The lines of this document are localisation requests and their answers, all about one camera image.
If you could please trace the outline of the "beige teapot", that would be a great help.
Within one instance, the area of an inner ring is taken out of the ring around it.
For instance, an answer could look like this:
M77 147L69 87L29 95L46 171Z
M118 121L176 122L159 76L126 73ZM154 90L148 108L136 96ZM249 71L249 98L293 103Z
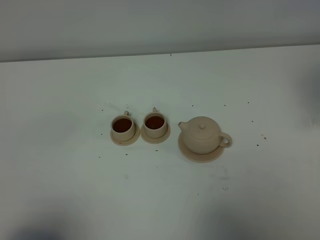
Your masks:
M209 154L218 147L228 148L232 145L232 138L222 132L220 126L213 119L198 116L187 122L179 122L182 143L191 152L199 155Z

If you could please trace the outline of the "beige teapot saucer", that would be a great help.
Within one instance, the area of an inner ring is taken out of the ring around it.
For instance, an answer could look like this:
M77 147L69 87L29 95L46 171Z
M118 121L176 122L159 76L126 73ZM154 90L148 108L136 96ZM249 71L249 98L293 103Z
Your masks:
M181 154L188 160L196 163L209 163L218 159L224 152L223 147L218 147L214 151L206 154L199 154L192 152L184 143L182 134L178 136L178 147Z

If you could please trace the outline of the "beige left teacup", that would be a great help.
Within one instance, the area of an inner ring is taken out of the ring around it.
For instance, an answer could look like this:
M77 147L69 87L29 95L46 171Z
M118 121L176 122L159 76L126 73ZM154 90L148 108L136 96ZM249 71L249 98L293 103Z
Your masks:
M134 121L126 110L124 114L118 115L112 120L111 130L113 129L115 132L123 133L128 131L133 124Z

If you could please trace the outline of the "beige right teacup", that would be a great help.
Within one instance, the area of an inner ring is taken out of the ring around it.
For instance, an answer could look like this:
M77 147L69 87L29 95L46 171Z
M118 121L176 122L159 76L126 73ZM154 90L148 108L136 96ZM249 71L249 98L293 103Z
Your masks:
M156 107L153 107L152 112L144 117L142 126L145 125L149 129L156 130L165 124L167 124L166 117Z

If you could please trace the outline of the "beige right cup saucer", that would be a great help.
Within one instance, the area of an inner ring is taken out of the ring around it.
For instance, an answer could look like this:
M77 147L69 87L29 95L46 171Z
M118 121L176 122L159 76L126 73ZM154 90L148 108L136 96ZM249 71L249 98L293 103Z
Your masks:
M143 125L140 128L140 135L142 139L150 144L160 144L164 142L171 133L170 126L166 123L158 129L150 129Z

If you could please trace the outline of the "beige left cup saucer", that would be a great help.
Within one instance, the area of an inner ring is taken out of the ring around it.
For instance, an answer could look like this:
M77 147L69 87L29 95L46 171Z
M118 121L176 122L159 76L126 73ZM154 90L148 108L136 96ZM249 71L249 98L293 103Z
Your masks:
M140 136L140 128L134 123L126 132L110 131L110 138L118 146L129 146L135 143Z

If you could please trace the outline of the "beige cup saucer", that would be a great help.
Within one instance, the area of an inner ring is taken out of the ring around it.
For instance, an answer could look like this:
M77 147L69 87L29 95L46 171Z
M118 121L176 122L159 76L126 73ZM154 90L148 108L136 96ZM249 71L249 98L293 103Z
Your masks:
M134 123L126 132L110 131L110 138L118 146L129 146L135 143L140 136L140 128Z
M166 123L158 129L150 129L143 125L140 128L140 135L142 139L150 144L160 144L164 142L171 133L170 126Z

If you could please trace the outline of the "beige teacup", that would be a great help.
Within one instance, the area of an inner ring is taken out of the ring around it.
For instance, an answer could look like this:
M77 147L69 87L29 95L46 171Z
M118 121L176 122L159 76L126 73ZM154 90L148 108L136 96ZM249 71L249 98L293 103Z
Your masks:
M134 121L126 110L124 114L118 115L112 120L111 130L113 129L115 132L123 133L128 131L133 124Z
M144 117L142 126L145 125L149 129L156 130L165 124L167 124L166 117L156 107L153 107L152 112Z

